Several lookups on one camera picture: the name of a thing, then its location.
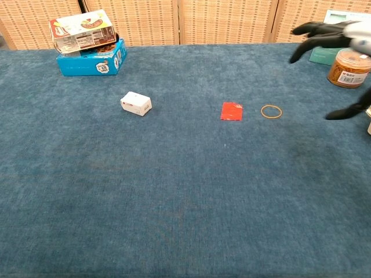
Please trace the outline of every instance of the small white block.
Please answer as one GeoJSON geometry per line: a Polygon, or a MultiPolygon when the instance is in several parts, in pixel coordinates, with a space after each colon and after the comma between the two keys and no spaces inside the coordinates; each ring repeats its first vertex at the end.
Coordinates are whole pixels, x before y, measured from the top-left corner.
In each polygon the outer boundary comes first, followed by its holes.
{"type": "Polygon", "coordinates": [[[131,113],[144,116],[151,108],[152,103],[149,97],[135,92],[128,92],[120,100],[122,109],[131,113]]]}
{"type": "MultiPolygon", "coordinates": [[[[366,110],[366,113],[369,117],[371,117],[371,106],[369,107],[369,109],[366,110]]],[[[367,132],[371,135],[371,123],[369,125],[369,128],[367,129],[367,132]]]]}

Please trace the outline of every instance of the white box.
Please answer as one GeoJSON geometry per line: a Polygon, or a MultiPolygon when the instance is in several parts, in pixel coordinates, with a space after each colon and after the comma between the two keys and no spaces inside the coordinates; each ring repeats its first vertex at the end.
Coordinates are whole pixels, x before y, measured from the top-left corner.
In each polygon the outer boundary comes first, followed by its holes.
{"type": "MultiPolygon", "coordinates": [[[[371,117],[371,106],[369,107],[369,109],[366,110],[366,114],[371,117]]],[[[369,125],[369,128],[367,129],[367,132],[371,135],[371,123],[369,125]]]]}
{"type": "Polygon", "coordinates": [[[122,109],[131,113],[144,116],[151,108],[152,103],[149,97],[134,92],[128,92],[120,100],[122,109]]]}
{"type": "Polygon", "coordinates": [[[104,10],[49,21],[55,49],[61,54],[114,43],[116,33],[104,10]]]}

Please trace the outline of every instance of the jar label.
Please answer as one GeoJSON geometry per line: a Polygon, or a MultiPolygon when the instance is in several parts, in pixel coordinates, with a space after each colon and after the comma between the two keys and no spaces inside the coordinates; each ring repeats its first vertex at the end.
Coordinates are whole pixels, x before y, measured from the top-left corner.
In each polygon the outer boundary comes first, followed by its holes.
{"type": "Polygon", "coordinates": [[[337,81],[343,84],[358,85],[365,81],[367,74],[352,74],[351,72],[342,71],[337,81]]]}

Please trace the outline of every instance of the blue box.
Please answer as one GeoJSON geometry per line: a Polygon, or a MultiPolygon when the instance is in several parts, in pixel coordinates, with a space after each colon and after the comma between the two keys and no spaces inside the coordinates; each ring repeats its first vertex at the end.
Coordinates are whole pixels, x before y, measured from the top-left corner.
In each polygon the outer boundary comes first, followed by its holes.
{"type": "Polygon", "coordinates": [[[116,75],[127,51],[123,39],[98,49],[84,50],[71,54],[60,54],[57,62],[64,76],[116,75]]]}

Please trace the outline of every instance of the cardboard box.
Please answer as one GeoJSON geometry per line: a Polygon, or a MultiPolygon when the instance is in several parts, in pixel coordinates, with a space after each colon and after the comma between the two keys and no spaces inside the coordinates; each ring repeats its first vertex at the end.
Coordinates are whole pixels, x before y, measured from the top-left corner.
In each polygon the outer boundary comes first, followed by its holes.
{"type": "Polygon", "coordinates": [[[95,50],[59,54],[57,63],[64,76],[116,75],[127,52],[123,39],[95,50]]]}
{"type": "Polygon", "coordinates": [[[104,10],[49,21],[54,47],[62,54],[116,41],[112,23],[104,10]]]}
{"type": "MultiPolygon", "coordinates": [[[[336,24],[343,21],[349,20],[370,20],[371,14],[367,13],[353,13],[345,12],[341,10],[328,10],[323,23],[326,24],[336,24]]],[[[310,62],[332,65],[335,61],[336,54],[342,48],[322,48],[316,47],[313,49],[311,56],[309,58],[310,62]]]]}
{"type": "Polygon", "coordinates": [[[122,109],[131,113],[144,116],[151,108],[152,103],[149,97],[135,92],[128,92],[120,100],[122,109]]]}

